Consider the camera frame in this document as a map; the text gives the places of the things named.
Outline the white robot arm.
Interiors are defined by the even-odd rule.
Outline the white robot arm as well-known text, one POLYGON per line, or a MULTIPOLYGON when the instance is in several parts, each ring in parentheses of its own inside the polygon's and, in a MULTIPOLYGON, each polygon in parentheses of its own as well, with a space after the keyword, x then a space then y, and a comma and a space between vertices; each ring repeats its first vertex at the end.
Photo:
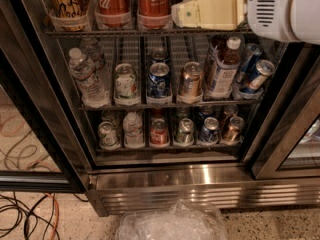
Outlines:
POLYGON ((260 37, 320 44, 320 0, 184 0, 171 13, 179 27, 232 31, 246 22, 260 37))

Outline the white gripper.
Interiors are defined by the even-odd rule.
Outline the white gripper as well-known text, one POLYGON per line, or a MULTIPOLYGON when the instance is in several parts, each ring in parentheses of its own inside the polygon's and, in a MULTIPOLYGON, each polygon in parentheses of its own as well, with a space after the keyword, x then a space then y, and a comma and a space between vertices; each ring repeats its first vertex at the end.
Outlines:
POLYGON ((291 23, 292 0, 184 0, 171 7, 176 26, 211 30, 236 30, 247 20, 260 37, 296 42, 291 23))

